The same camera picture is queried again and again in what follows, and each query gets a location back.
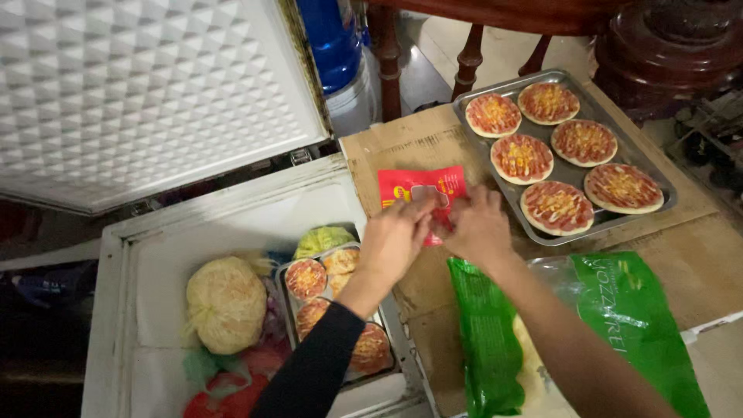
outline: tiled floor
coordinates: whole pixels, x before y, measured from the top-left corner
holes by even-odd
[[[451,19],[429,17],[406,19],[407,35],[434,65],[441,76],[454,86],[458,70],[457,55],[464,47],[470,24]],[[482,40],[484,61],[477,70],[474,88],[518,77],[517,71],[531,55],[539,35],[485,28]],[[588,80],[589,39],[555,36],[543,68],[564,68],[579,80]],[[643,131],[658,144],[673,141],[669,120],[652,121]],[[737,418],[743,411],[743,321],[727,324],[699,335],[688,346],[697,380],[715,418]],[[551,417],[576,417],[570,410],[554,411]]]

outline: black sleeve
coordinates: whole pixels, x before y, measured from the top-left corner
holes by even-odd
[[[365,326],[333,302],[263,390],[250,418],[328,415]]]

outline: mini pizza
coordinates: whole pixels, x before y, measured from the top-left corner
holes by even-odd
[[[490,162],[502,178],[514,184],[544,180],[555,165],[547,144],[523,134],[498,139],[490,148]]]
[[[305,339],[307,334],[314,328],[317,321],[322,318],[328,310],[330,301],[324,298],[310,299],[296,312],[296,334],[299,340]]]
[[[583,188],[591,202],[616,213],[650,213],[664,202],[658,184],[637,167],[626,164],[594,168],[585,176]]]
[[[364,374],[374,374],[392,366],[389,353],[389,339],[384,329],[373,322],[367,322],[359,341],[354,347],[349,367]]]
[[[286,288],[300,300],[319,296],[328,284],[328,275],[319,261],[303,258],[291,263],[286,270]]]
[[[351,273],[345,274],[333,274],[330,276],[328,286],[333,290],[333,298],[337,298],[340,295],[340,291],[343,290],[345,285],[348,283],[348,279],[351,278]]]
[[[524,116],[539,125],[557,125],[580,110],[578,97],[558,83],[534,83],[521,91],[518,102]]]
[[[606,126],[592,120],[562,122],[550,138],[557,155],[578,167],[596,167],[617,154],[617,137]]]
[[[358,248],[341,248],[327,256],[322,264],[328,274],[350,273],[356,269],[360,253],[361,251]]]
[[[521,195],[526,220],[547,234],[586,232],[594,224],[594,207],[582,191],[560,181],[542,181]]]
[[[500,138],[514,133],[521,125],[521,112],[508,97],[497,93],[472,99],[464,111],[467,123],[477,135]]]

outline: hand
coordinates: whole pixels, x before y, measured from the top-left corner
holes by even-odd
[[[359,263],[336,301],[362,319],[370,316],[421,252],[435,206],[434,196],[410,203],[397,200],[372,217]]]
[[[456,199],[449,219],[454,232],[434,224],[434,233],[459,257],[485,271],[500,260],[516,256],[511,247],[508,217],[501,210],[501,194],[478,185],[470,190],[469,199]]]

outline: freezer lid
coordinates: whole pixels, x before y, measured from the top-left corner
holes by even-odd
[[[328,137],[293,0],[0,4],[0,195],[99,213]]]

